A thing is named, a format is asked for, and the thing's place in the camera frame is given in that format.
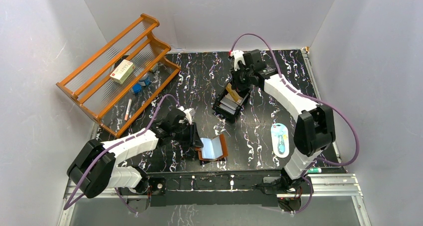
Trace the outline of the gold credit card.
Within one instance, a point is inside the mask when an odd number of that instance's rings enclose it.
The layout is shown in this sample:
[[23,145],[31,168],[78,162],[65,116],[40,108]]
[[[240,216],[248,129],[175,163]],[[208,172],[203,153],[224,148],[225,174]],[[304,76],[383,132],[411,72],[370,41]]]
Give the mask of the gold credit card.
[[226,91],[227,91],[227,93],[229,95],[229,98],[233,102],[235,102],[235,103],[241,103],[242,97],[240,97],[240,95],[235,90],[232,89],[231,83],[228,83],[227,86],[225,87],[225,89],[226,89]]

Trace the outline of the brown leather card holder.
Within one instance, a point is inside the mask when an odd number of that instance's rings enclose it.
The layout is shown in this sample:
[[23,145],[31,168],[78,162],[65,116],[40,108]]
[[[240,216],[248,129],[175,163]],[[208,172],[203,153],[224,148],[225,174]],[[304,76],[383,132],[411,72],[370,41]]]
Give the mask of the brown leather card holder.
[[195,147],[199,160],[214,162],[228,157],[227,143],[224,134],[214,138],[201,138],[202,147]]

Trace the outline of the black card tray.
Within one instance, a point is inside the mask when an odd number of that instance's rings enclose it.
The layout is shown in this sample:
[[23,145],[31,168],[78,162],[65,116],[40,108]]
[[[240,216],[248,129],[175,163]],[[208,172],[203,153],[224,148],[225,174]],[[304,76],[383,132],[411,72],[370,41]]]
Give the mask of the black card tray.
[[226,84],[222,92],[216,97],[212,109],[220,116],[226,119],[229,123],[235,123],[237,117],[239,116],[243,106],[248,101],[252,88],[247,88],[243,91],[237,92],[239,100],[235,101],[232,95],[231,86],[229,83]]

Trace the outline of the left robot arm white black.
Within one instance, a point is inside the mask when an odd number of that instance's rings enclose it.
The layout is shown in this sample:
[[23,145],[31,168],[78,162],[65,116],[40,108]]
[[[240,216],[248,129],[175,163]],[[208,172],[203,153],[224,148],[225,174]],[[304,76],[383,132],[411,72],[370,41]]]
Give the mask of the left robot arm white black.
[[111,188],[128,188],[144,194],[151,188],[150,176],[139,167],[124,166],[123,162],[171,141],[202,147],[194,114],[193,108],[174,107],[164,118],[153,121],[148,130],[113,141],[89,140],[67,169],[67,175],[89,199]]

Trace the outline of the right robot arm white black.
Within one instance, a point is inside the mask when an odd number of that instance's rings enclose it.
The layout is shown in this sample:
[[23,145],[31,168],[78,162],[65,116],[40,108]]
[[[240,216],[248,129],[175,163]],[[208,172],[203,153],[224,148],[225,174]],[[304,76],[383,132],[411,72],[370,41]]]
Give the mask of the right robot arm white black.
[[334,115],[331,107],[319,105],[302,95],[280,72],[263,61],[260,50],[232,50],[232,89],[245,90],[257,86],[276,99],[294,118],[293,153],[281,169],[280,179],[257,187],[294,193],[305,181],[305,175],[316,158],[335,141]]

